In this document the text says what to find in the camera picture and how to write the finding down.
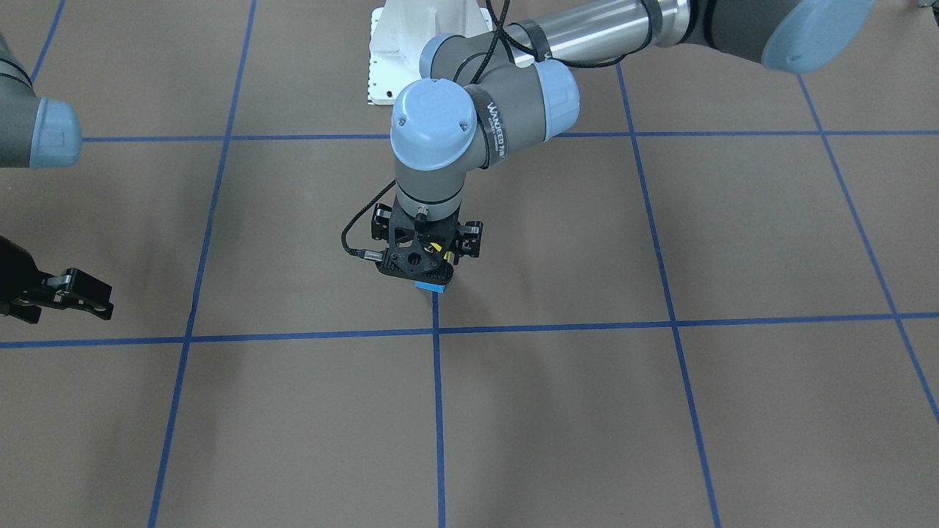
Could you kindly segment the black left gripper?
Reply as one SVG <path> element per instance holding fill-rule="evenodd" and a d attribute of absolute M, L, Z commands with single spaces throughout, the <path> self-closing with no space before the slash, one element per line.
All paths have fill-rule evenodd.
<path fill-rule="evenodd" d="M 427 243 L 440 243 L 453 253 L 453 264 L 457 265 L 462 257 L 480 257 L 484 228 L 482 221 L 460 224 L 459 213 L 456 208 L 444 219 L 419 221 L 406 213 L 397 200 L 392 206 L 379 203 L 373 207 L 371 238 L 398 248 L 416 243 L 423 251 Z"/>

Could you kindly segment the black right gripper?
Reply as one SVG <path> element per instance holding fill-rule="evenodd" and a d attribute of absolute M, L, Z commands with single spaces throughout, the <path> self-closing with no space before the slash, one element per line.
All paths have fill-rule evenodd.
<path fill-rule="evenodd" d="M 113 318 L 111 303 L 113 287 L 79 270 L 67 268 L 61 275 L 40 278 L 36 262 L 27 250 L 1 237 L 1 315 L 28 324 L 40 320 L 41 308 L 20 305 L 15 301 L 23 292 L 40 287 L 40 306 L 59 310 L 74 309 L 90 313 L 101 320 Z"/>

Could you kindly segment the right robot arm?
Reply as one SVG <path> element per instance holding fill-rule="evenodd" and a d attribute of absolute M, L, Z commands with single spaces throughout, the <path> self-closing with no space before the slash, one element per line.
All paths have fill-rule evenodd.
<path fill-rule="evenodd" d="M 1 40 L 1 166 L 47 169 L 79 161 L 83 131 L 73 107 L 37 96 L 31 76 Z M 44 308 L 113 318 L 113 287 L 79 270 L 48 274 L 32 254 L 1 238 L 1 314 L 36 324 Z"/>

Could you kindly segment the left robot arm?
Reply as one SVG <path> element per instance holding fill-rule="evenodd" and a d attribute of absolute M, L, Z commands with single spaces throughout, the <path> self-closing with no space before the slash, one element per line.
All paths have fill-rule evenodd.
<path fill-rule="evenodd" d="M 346 247 L 403 277 L 450 273 L 478 257 L 483 225 L 458 219 L 467 173 L 565 133 L 580 114 L 574 71 L 604 69 L 650 47 L 691 43 L 803 74 L 837 57 L 871 1 L 593 1 L 533 20 L 493 17 L 490 32 L 439 34 L 390 114 L 395 203 L 373 199 L 381 251 Z"/>

